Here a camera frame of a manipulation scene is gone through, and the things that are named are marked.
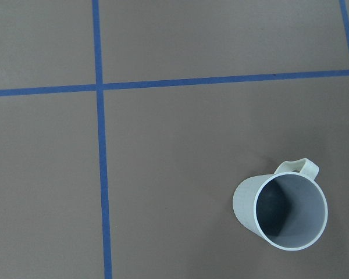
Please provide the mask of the white mug with handle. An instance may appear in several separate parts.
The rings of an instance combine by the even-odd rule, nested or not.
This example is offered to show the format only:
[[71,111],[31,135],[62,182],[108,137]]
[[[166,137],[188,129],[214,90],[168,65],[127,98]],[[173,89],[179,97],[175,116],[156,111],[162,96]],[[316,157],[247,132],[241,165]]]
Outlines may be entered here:
[[253,176],[236,187],[236,219],[277,249],[300,251],[323,234],[325,195],[316,183],[319,167],[307,158],[285,161],[272,174]]

